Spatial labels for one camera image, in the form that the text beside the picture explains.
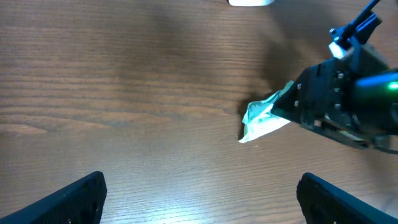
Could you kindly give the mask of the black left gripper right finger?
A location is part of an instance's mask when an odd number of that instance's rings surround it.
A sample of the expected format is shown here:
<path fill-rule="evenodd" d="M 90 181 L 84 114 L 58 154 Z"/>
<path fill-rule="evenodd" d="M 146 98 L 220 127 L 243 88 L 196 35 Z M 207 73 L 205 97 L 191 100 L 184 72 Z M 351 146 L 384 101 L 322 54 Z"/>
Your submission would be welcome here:
<path fill-rule="evenodd" d="M 397 224 L 396 218 L 309 172 L 299 180 L 296 195 L 307 224 Z"/>

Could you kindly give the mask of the teal snack packet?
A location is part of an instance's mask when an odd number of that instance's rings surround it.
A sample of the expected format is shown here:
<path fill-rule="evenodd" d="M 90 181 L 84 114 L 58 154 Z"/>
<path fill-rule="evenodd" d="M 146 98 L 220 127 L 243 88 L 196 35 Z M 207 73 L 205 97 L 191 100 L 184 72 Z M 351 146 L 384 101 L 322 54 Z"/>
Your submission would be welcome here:
<path fill-rule="evenodd" d="M 253 141 L 290 123 L 289 120 L 272 114 L 271 109 L 274 103 L 279 100 L 293 84 L 294 82 L 291 80 L 285 84 L 283 89 L 276 91 L 265 100 L 253 101 L 248 104 L 248 108 L 242 119 L 244 125 L 243 137 L 238 141 L 239 143 Z"/>

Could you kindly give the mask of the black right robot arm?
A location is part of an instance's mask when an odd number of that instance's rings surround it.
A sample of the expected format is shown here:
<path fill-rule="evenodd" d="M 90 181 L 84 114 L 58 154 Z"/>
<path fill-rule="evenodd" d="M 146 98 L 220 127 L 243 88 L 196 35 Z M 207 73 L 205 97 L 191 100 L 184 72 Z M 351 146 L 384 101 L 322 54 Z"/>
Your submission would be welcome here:
<path fill-rule="evenodd" d="M 363 45 L 306 68 L 271 112 L 346 146 L 397 154 L 397 69 Z"/>

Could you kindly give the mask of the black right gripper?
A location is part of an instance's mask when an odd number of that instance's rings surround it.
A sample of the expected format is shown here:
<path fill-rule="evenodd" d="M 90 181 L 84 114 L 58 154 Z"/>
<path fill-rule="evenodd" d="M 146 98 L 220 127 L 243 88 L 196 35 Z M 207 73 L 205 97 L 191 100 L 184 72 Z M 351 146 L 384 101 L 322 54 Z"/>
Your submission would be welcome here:
<path fill-rule="evenodd" d="M 306 68 L 272 114 L 344 145 L 395 152 L 397 69 L 368 45 Z"/>

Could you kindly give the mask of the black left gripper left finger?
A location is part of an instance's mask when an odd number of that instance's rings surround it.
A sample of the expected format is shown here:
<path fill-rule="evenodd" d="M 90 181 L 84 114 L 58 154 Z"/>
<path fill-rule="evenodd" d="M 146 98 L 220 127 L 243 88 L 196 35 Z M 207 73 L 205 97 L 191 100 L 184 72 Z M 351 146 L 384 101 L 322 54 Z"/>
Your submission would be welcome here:
<path fill-rule="evenodd" d="M 106 194 L 104 174 L 95 171 L 1 218 L 1 224 L 100 224 Z"/>

